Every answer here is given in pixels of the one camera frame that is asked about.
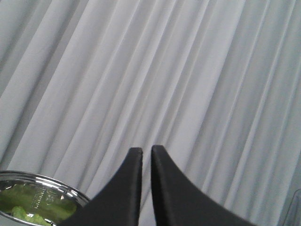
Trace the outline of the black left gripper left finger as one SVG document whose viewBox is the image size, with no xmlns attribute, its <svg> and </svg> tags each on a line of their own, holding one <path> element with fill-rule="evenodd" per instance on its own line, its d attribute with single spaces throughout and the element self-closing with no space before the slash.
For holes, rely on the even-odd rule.
<svg viewBox="0 0 301 226">
<path fill-rule="evenodd" d="M 121 166 L 84 208 L 61 226 L 137 226 L 142 194 L 143 151 L 129 149 Z"/>
</svg>

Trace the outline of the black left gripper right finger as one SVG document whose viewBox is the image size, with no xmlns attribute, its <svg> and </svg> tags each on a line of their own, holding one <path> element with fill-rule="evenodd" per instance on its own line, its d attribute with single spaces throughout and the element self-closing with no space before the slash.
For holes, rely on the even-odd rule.
<svg viewBox="0 0 301 226">
<path fill-rule="evenodd" d="M 162 145 L 151 148 L 151 193 L 158 226 L 249 226 L 202 193 Z"/>
</svg>

